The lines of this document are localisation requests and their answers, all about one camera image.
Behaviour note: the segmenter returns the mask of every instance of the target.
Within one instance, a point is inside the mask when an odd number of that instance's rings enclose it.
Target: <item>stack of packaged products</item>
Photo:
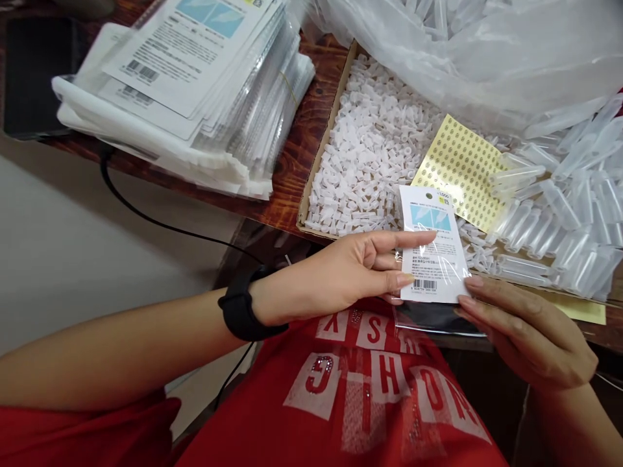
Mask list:
[[[108,24],[58,118],[198,186],[268,200],[315,70],[286,0],[156,0]]]

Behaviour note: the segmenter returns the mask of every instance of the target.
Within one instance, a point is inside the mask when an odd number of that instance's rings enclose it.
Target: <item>black phone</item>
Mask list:
[[[52,78],[78,71],[79,28],[69,18],[29,17],[6,24],[3,129],[22,141],[60,136],[69,129],[56,118],[60,102]]]

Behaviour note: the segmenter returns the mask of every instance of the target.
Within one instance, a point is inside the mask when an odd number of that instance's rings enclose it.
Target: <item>yellow sticker sheet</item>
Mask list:
[[[560,308],[571,319],[605,325],[605,305],[568,295],[532,289],[531,287],[522,287],[522,289],[541,295],[545,300]]]
[[[456,215],[489,233],[502,209],[491,196],[489,175],[503,170],[500,151],[448,114],[411,185],[448,193]]]

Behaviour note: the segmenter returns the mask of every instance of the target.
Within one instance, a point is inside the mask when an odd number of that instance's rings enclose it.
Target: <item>red t-shirt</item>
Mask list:
[[[377,302],[266,341],[177,461],[180,402],[159,393],[111,413],[2,408],[0,465],[506,466],[439,350]]]

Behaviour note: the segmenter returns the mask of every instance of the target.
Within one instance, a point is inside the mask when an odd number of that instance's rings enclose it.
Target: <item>blue product image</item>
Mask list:
[[[177,10],[195,21],[203,23],[217,4],[218,2],[215,0],[182,0],[177,4]]]
[[[242,13],[219,3],[210,16],[208,16],[208,19],[204,21],[204,24],[214,32],[231,39],[238,27],[242,24],[243,19],[245,19],[245,17]]]
[[[433,214],[433,217],[433,220],[435,222],[435,229],[447,231],[450,231],[452,229],[452,227],[450,227],[450,216],[448,215],[448,213],[435,210],[435,214]]]
[[[422,226],[427,229],[435,228],[433,222],[433,212],[437,213],[437,210],[426,208],[424,206],[411,205],[411,221],[414,226]]]

